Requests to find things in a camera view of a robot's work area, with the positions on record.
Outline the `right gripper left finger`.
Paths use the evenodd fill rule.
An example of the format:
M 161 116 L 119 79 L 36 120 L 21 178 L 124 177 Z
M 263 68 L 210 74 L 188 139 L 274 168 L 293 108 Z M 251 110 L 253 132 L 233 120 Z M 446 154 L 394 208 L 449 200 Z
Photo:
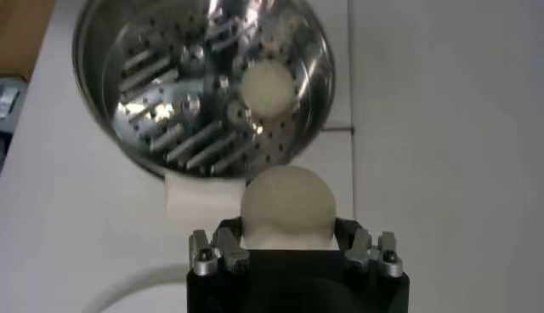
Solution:
M 250 262 L 250 252 L 241 246 L 241 217 L 222 220 L 211 241 L 204 230 L 194 230 L 190 236 L 190 269 L 197 276 L 218 273 L 219 260 L 234 275 L 244 274 Z

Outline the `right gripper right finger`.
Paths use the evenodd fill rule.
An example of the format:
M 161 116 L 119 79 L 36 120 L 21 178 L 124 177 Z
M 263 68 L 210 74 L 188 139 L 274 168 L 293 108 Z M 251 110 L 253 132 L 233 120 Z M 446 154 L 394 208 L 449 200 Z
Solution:
M 336 218 L 334 236 L 349 269 L 362 275 L 376 270 L 384 277 L 403 276 L 403 261 L 393 232 L 384 231 L 374 244 L 370 232 L 358 221 Z

